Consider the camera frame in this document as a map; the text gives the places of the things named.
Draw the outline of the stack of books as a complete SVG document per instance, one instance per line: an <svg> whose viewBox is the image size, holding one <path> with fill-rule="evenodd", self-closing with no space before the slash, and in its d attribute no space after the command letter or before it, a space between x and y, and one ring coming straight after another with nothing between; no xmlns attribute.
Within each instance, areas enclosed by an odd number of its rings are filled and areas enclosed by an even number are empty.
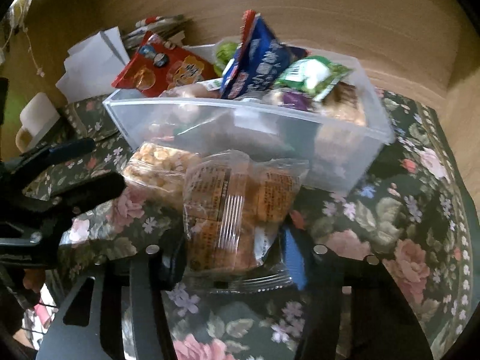
<svg viewBox="0 0 480 360"><path fill-rule="evenodd" d="M147 19L137 22L136 28L121 36L126 50L137 48L147 32L156 33L163 39L168 39L184 30L189 19L183 15L155 16L153 21L147 23Z"/></svg>

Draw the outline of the blue white snack bag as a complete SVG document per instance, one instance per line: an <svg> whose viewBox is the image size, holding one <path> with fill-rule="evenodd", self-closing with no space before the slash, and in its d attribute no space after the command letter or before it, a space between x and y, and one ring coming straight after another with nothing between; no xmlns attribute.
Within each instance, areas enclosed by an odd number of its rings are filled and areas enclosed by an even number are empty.
<svg viewBox="0 0 480 360"><path fill-rule="evenodd" d="M233 63L223 74L220 97L235 99L253 91L264 91L292 63L307 55L306 49L279 41L260 13L246 10L240 45Z"/></svg>

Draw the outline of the beige barcode cake pack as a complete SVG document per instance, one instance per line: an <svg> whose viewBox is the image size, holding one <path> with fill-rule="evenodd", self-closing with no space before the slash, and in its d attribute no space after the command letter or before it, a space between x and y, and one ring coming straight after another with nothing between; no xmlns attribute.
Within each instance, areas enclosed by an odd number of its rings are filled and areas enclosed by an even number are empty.
<svg viewBox="0 0 480 360"><path fill-rule="evenodd" d="M366 126L363 103L357 96L356 87L339 82L320 103L320 114L333 119Z"/></svg>

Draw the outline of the green wrapped snack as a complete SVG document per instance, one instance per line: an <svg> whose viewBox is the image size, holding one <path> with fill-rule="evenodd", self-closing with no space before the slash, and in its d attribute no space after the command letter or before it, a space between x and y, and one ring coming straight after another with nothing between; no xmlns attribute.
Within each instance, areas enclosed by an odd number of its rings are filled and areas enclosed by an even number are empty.
<svg viewBox="0 0 480 360"><path fill-rule="evenodd" d="M321 102L353 70L320 55L292 63L274 82L274 88L293 89Z"/></svg>

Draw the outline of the clear plastic storage bin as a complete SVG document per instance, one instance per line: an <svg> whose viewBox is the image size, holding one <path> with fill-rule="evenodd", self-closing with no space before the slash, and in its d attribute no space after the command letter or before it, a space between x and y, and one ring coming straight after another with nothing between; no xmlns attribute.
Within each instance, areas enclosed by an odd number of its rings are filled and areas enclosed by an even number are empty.
<svg viewBox="0 0 480 360"><path fill-rule="evenodd" d="M352 69L366 124L254 102L187 97L143 97L118 89L103 105L130 147L150 141L208 156L239 150L256 162L307 160L311 188L348 193L395 140L386 110L357 58L330 50L310 52Z"/></svg>

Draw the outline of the popcorn crisp clear pack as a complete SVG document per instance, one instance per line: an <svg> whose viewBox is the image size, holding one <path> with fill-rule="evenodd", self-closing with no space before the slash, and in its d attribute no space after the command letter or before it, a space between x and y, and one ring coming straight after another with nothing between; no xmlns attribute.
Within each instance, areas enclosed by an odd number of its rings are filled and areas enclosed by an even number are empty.
<svg viewBox="0 0 480 360"><path fill-rule="evenodd" d="M123 176L146 200L181 211L185 173L200 162L197 153L144 142L127 162Z"/></svg>

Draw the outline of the beige wooden mug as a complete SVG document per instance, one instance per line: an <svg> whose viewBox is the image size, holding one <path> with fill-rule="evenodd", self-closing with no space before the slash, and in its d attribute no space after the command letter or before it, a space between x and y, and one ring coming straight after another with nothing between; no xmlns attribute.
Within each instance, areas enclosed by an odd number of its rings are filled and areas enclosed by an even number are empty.
<svg viewBox="0 0 480 360"><path fill-rule="evenodd" d="M21 127L16 146L21 153L31 150L59 121L60 114L44 93L36 94L19 114Z"/></svg>

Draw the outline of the white paper sheets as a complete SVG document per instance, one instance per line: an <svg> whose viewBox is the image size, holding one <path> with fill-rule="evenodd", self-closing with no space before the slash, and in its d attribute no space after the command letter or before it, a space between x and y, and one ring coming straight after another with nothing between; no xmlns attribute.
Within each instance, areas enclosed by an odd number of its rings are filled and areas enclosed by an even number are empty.
<svg viewBox="0 0 480 360"><path fill-rule="evenodd" d="M112 82L129 61L119 28L99 31L68 50L65 73L55 86L68 103L111 94Z"/></svg>

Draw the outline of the floral dark tablecloth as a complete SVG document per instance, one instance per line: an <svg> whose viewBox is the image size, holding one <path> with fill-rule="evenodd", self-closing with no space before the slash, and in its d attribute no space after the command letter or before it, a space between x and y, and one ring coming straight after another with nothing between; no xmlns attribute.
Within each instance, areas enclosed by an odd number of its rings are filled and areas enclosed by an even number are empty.
<svg viewBox="0 0 480 360"><path fill-rule="evenodd" d="M441 359L479 303L479 219L435 111L388 91L379 96L394 143L349 194L302 189L293 218L337 254L376 254ZM62 236L43 302L64 300L100 258L134 255L181 223L180 211L132 190L81 215ZM295 289L214 294L187 283L163 301L181 359L292 359L310 303Z"/></svg>

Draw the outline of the purple label pastry pack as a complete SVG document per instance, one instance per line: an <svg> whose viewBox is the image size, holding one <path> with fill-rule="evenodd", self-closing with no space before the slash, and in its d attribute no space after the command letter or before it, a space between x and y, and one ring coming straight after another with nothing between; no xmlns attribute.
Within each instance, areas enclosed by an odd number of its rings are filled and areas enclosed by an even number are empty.
<svg viewBox="0 0 480 360"><path fill-rule="evenodd" d="M290 88L274 88L262 96L268 105L289 108L296 111L313 112L312 99L306 94Z"/></svg>

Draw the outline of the orange biscuit clear pack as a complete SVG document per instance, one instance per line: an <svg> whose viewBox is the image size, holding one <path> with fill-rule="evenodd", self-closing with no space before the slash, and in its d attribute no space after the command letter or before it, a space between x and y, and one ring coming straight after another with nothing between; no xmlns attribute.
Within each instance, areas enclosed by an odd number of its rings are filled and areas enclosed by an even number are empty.
<svg viewBox="0 0 480 360"><path fill-rule="evenodd" d="M281 225L309 168L307 160L256 162L238 150L189 166L183 189L189 283L213 293L287 286Z"/></svg>

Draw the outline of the red snack bag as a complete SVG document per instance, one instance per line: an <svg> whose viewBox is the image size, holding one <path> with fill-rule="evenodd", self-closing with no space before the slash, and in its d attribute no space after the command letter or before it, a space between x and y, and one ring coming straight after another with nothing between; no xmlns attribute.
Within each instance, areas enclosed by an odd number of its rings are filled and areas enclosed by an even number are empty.
<svg viewBox="0 0 480 360"><path fill-rule="evenodd" d="M204 58L147 32L130 62L112 81L112 87L136 89L152 98L168 89L216 77L214 66Z"/></svg>

